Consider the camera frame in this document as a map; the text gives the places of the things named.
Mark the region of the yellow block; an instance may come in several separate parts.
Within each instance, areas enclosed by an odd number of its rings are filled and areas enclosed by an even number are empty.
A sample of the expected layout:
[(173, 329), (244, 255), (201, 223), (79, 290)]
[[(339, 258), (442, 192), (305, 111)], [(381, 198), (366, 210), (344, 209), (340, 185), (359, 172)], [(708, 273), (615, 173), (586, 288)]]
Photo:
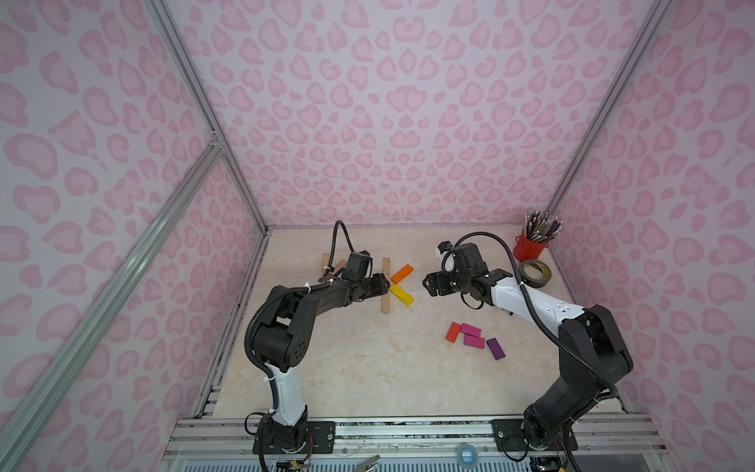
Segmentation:
[(414, 298), (397, 284), (391, 285), (389, 292), (406, 306), (411, 306), (414, 302)]

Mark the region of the orange block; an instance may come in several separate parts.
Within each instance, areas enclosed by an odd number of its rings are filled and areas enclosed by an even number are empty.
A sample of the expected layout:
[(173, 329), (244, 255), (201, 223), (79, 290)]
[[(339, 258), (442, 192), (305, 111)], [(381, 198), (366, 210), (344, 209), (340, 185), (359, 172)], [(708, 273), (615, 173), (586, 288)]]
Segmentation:
[(391, 277), (391, 281), (394, 284), (399, 284), (406, 277), (408, 277), (408, 275), (411, 275), (411, 273), (413, 273), (413, 271), (414, 271), (414, 267), (412, 267), (412, 265), (405, 265), (402, 269), (400, 269), (399, 271), (397, 271), (397, 273), (395, 273)]

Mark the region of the red block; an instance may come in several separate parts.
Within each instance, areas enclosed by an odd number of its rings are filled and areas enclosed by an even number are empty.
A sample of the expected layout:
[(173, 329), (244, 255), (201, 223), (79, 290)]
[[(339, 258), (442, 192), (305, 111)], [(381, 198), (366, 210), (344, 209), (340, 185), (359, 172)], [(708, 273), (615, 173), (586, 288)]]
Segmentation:
[(462, 329), (461, 324), (452, 323), (446, 334), (446, 341), (450, 343), (455, 343), (458, 340), (458, 336), (460, 335), (461, 329)]

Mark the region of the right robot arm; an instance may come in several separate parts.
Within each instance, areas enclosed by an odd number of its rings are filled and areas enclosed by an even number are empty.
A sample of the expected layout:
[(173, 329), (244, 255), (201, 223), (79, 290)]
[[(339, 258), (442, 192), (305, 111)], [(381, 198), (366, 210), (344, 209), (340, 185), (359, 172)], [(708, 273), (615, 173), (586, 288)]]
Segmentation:
[(436, 255), (442, 269), (423, 280), (432, 296), (455, 293), (533, 323), (558, 348), (558, 377), (523, 413), (523, 443), (544, 450), (597, 404), (617, 396), (617, 383), (634, 362), (613, 314), (585, 308), (532, 285), (531, 271), (489, 269), (473, 243), (444, 241)]

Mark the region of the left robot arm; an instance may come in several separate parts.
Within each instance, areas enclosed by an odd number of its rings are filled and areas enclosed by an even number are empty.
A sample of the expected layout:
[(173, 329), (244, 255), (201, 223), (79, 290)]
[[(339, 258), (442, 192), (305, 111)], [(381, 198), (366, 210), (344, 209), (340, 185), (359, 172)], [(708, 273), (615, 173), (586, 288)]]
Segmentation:
[(296, 452), (311, 443), (298, 367), (308, 352), (318, 316), (389, 292), (385, 275), (372, 273), (372, 267), (368, 252), (353, 252), (342, 271), (326, 275), (317, 285), (273, 287), (255, 312), (245, 332), (244, 351), (265, 374), (273, 399), (271, 411), (263, 415), (255, 432), (260, 454)]

